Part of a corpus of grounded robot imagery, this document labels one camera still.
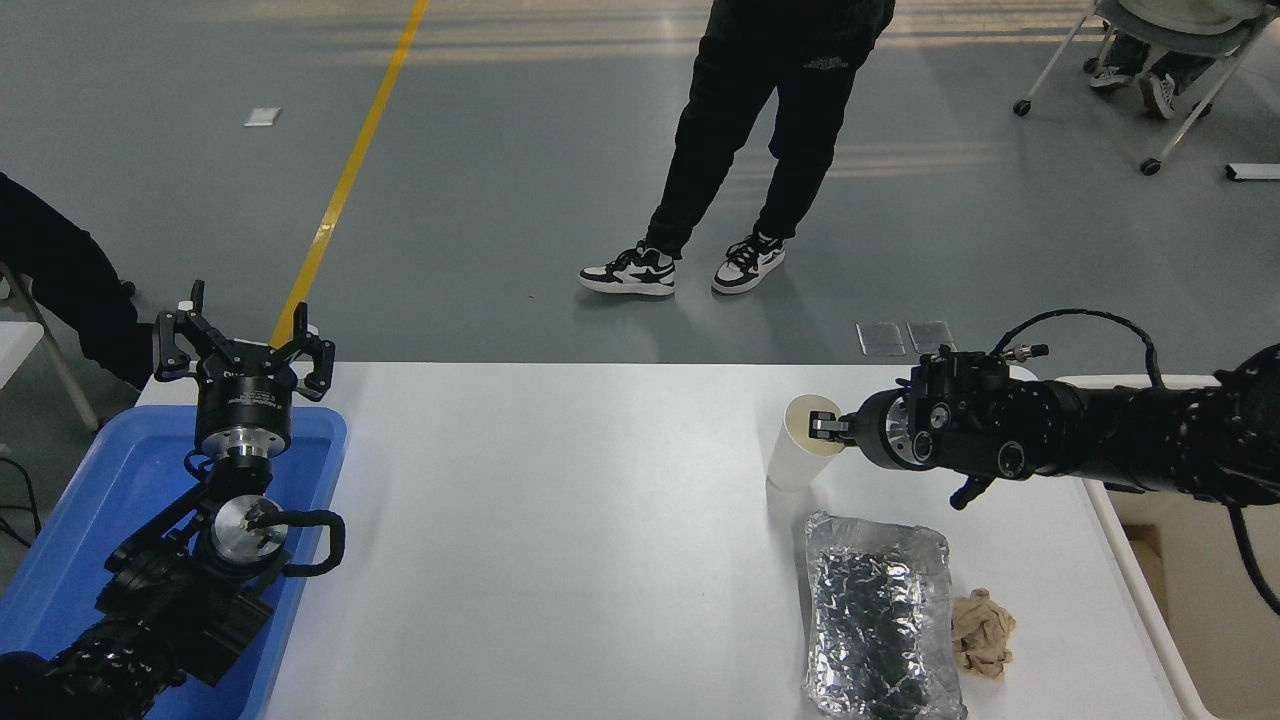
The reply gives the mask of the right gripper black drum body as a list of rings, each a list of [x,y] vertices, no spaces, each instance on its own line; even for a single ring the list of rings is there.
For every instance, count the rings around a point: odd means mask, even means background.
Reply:
[[[881,391],[869,396],[854,414],[851,436],[868,461],[878,468],[905,470],[906,464],[890,442],[890,411],[902,397],[901,391]]]

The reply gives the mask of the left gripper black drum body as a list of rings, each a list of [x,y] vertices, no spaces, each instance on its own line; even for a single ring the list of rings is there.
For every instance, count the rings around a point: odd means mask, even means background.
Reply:
[[[197,364],[198,404],[195,425],[197,441],[211,441],[236,428],[266,430],[291,439],[292,395],[298,377],[289,365],[268,372],[264,345],[248,345],[233,352],[243,361],[239,370],[219,354],[210,352]]]

